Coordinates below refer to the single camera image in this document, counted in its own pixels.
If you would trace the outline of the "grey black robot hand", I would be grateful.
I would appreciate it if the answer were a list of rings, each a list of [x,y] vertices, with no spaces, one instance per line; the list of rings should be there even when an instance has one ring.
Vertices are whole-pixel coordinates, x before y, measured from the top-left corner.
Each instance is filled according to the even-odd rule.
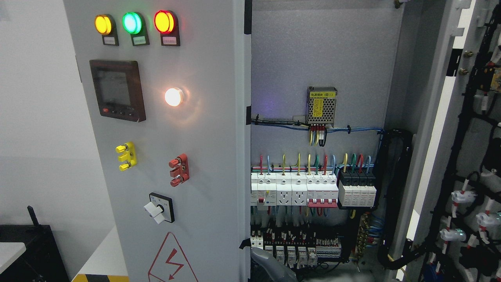
[[[261,248],[250,249],[251,258],[262,266],[274,282],[297,282],[295,273],[281,264],[270,252]]]

